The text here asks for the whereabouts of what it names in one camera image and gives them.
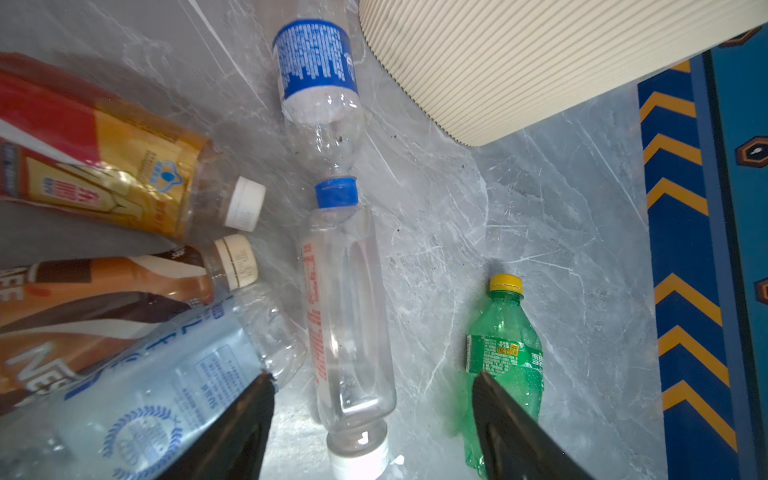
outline yellow bottle cap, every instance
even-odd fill
[[[496,290],[504,290],[507,292],[515,292],[523,294],[523,281],[519,276],[514,275],[494,275],[491,278],[491,286],[489,288],[492,292]]]

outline gray marble surface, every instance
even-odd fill
[[[493,144],[447,137],[367,49],[356,174],[377,215],[398,408],[384,478],[476,478],[455,434],[464,335],[492,273],[525,282],[545,351],[541,424],[597,480],[667,477],[637,96],[627,86]],[[296,236],[314,207],[284,147],[276,72],[247,0],[10,0],[19,51],[209,135],[268,188],[250,235],[302,319]],[[153,253],[167,240],[0,205],[0,267]],[[330,478],[309,363],[276,399],[262,478]]]

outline black pointed object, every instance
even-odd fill
[[[274,410],[263,373],[158,480],[257,480]]]
[[[472,407],[488,480],[594,480],[486,372]]]

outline green label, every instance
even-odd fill
[[[544,368],[541,350],[494,336],[467,335],[467,372],[499,376],[513,366],[541,372]]]

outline beige ribbed object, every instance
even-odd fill
[[[406,93],[476,146],[768,22],[768,0],[360,0],[359,12]]]

